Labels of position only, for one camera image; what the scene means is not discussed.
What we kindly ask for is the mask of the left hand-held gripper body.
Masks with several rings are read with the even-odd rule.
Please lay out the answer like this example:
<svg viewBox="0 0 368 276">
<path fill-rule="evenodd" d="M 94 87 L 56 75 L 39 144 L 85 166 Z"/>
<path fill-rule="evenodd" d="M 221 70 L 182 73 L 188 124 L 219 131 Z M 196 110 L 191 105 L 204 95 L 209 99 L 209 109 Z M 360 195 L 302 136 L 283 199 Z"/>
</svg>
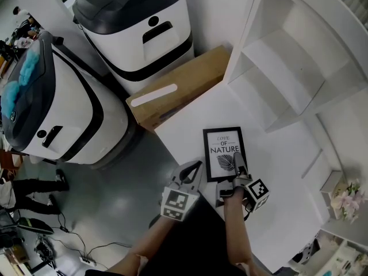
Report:
<svg viewBox="0 0 368 276">
<path fill-rule="evenodd" d="M 199 193 L 165 187 L 162 193 L 160 215 L 172 220 L 183 221 L 198 199 Z"/>
</svg>

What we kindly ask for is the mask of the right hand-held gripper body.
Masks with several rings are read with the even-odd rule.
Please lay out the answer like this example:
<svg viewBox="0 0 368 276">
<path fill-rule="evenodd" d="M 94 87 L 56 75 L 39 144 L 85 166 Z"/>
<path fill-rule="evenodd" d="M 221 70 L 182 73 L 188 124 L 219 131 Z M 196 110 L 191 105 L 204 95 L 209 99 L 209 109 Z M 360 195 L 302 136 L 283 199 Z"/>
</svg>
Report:
<svg viewBox="0 0 368 276">
<path fill-rule="evenodd" d="M 270 192 L 261 179 L 253 180 L 252 176 L 242 175 L 229 181 L 223 181 L 216 185 L 216 207 L 224 205 L 224 199 L 233 196 L 237 188 L 242 188 L 243 205 L 248 213 L 252 213 L 263 206 Z"/>
</svg>

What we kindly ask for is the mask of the black framed nature print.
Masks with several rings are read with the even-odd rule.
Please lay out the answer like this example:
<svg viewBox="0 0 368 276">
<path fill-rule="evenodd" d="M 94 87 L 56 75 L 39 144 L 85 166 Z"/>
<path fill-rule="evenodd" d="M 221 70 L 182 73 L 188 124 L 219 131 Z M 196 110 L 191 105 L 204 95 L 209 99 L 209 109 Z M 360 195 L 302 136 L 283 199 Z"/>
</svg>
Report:
<svg viewBox="0 0 368 276">
<path fill-rule="evenodd" d="M 239 152 L 247 165 L 241 127 L 203 129 L 207 182 L 235 177 L 233 155 Z"/>
</svg>

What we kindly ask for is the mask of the person's left forearm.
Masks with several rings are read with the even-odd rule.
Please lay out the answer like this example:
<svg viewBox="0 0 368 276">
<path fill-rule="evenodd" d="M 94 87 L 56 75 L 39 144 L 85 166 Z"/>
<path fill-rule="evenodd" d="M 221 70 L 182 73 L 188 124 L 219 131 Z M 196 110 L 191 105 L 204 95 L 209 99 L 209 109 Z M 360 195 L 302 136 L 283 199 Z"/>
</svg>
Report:
<svg viewBox="0 0 368 276">
<path fill-rule="evenodd" d="M 124 260 L 135 271 L 138 271 L 141 259 L 151 260 L 158 252 L 170 231 L 179 221 L 160 217 L 157 222 L 129 250 Z"/>
</svg>

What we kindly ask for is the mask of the person's right forearm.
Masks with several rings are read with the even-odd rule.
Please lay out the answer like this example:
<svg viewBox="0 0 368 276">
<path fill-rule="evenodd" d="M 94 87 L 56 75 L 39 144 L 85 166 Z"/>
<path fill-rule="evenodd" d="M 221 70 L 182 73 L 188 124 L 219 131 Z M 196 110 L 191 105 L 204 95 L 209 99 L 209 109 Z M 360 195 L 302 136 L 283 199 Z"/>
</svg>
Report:
<svg viewBox="0 0 368 276">
<path fill-rule="evenodd" d="M 252 263 L 252 251 L 243 218 L 243 189 L 224 200 L 228 259 L 232 265 Z"/>
</svg>

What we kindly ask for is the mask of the white desk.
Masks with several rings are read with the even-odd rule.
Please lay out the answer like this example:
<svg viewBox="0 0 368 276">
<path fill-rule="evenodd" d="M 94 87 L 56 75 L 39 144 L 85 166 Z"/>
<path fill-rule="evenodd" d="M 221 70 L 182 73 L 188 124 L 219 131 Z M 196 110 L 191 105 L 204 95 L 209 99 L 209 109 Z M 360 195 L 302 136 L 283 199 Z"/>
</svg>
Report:
<svg viewBox="0 0 368 276">
<path fill-rule="evenodd" d="M 321 229 L 328 211 L 320 189 L 331 169 L 306 122 L 267 133 L 251 114 L 256 94 L 221 82 L 155 132 L 184 164 L 204 157 L 204 129 L 240 127 L 248 168 L 270 196 L 246 221 L 254 255 L 271 271 L 285 266 Z"/>
</svg>

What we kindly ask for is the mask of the person's black clothing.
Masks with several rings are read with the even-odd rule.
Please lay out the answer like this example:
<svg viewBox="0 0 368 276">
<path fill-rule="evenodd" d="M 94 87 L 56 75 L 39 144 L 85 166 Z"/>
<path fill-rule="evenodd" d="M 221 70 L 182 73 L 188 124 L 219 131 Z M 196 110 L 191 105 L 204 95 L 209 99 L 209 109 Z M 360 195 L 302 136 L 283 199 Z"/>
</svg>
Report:
<svg viewBox="0 0 368 276">
<path fill-rule="evenodd" d="M 225 219 L 204 197 L 170 231 L 151 260 L 141 259 L 138 271 L 124 258 L 106 271 L 89 269 L 85 276 L 269 276 L 253 257 L 251 264 L 230 263 Z"/>
</svg>

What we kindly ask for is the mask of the small white drawer box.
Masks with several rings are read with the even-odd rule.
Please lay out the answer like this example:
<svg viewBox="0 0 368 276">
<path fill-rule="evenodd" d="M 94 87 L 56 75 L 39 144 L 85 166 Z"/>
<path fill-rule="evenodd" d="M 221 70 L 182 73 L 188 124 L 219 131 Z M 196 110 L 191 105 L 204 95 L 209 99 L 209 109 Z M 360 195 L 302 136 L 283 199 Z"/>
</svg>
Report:
<svg viewBox="0 0 368 276">
<path fill-rule="evenodd" d="M 330 216 L 339 220 L 342 216 L 342 211 L 337 207 L 338 197 L 347 189 L 347 184 L 340 171 L 331 172 L 320 193 L 324 199 Z"/>
</svg>

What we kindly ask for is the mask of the pink flowers in cream pot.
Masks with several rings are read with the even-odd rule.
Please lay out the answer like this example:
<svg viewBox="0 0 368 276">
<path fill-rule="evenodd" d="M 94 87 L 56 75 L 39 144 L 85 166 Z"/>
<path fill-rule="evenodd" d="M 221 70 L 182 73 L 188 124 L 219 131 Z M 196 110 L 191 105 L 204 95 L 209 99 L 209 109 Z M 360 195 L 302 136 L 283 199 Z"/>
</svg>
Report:
<svg viewBox="0 0 368 276">
<path fill-rule="evenodd" d="M 351 224 L 358 218 L 358 210 L 363 201 L 359 183 L 346 183 L 340 181 L 331 198 L 331 207 L 338 211 L 343 220 Z"/>
</svg>

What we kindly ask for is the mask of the brown cardboard box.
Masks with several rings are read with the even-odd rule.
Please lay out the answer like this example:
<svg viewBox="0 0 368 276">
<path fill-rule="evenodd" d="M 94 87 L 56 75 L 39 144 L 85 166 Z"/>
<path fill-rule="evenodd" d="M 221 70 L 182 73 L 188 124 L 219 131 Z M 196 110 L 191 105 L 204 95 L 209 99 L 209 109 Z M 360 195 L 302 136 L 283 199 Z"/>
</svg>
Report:
<svg viewBox="0 0 368 276">
<path fill-rule="evenodd" d="M 230 53 L 222 45 L 177 67 L 131 95 L 127 104 L 150 132 L 222 81 Z"/>
</svg>

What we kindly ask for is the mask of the white ornate cabinet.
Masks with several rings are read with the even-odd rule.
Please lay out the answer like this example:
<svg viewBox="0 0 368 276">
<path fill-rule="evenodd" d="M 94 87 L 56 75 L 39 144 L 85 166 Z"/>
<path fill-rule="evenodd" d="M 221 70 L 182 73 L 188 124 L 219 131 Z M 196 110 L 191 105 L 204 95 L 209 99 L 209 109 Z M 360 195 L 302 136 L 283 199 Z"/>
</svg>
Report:
<svg viewBox="0 0 368 276">
<path fill-rule="evenodd" d="M 320 230 L 313 276 L 362 276 L 368 270 L 368 246 Z"/>
</svg>

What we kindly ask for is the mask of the white shelf unit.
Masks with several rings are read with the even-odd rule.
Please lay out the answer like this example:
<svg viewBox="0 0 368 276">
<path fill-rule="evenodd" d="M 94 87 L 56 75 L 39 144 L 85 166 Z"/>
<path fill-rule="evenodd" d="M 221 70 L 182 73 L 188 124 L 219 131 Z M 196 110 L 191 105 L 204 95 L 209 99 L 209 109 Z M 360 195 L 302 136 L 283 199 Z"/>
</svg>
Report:
<svg viewBox="0 0 368 276">
<path fill-rule="evenodd" d="M 224 82 L 255 92 L 267 133 L 368 85 L 368 30 L 342 0 L 247 0 L 241 33 Z"/>
</svg>

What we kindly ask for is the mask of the black round case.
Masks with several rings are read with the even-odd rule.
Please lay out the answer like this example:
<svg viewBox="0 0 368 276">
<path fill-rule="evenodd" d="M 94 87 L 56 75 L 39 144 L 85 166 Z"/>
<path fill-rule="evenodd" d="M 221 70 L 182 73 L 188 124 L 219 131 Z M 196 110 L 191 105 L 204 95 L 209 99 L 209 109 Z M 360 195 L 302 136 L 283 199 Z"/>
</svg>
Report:
<svg viewBox="0 0 368 276">
<path fill-rule="evenodd" d="M 20 217 L 17 220 L 17 226 L 21 229 L 31 231 L 34 233 L 39 233 L 43 235 L 53 235 L 54 231 L 53 229 L 47 225 L 45 222 L 38 220 L 36 218 L 26 218 L 26 217 Z"/>
</svg>

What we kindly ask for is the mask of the brown wooden table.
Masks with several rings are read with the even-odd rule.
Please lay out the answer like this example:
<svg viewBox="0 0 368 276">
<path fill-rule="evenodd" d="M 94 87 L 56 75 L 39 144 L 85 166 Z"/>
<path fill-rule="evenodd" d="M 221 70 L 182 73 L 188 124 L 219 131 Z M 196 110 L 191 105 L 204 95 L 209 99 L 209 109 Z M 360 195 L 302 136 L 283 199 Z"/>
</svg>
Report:
<svg viewBox="0 0 368 276">
<path fill-rule="evenodd" d="M 23 163 L 23 158 L 21 155 L 13 155 L 9 151 L 0 149 L 0 169 L 2 170 L 18 170 Z"/>
</svg>

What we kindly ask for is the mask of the blue fluffy cloth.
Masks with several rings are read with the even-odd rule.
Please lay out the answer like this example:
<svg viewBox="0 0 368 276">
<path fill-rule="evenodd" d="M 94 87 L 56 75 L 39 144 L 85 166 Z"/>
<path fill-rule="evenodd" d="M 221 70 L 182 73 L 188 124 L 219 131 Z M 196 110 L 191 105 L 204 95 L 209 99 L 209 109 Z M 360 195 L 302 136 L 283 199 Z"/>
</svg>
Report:
<svg viewBox="0 0 368 276">
<path fill-rule="evenodd" d="M 30 80 L 30 76 L 35 69 L 36 64 L 39 62 L 40 52 L 29 50 L 26 53 L 25 61 L 22 64 L 21 71 L 18 78 L 18 84 L 20 86 L 26 86 Z"/>
<path fill-rule="evenodd" d="M 17 81 L 8 82 L 3 88 L 0 99 L 1 113 L 8 119 L 10 119 L 14 110 L 19 91 L 20 85 Z"/>
</svg>

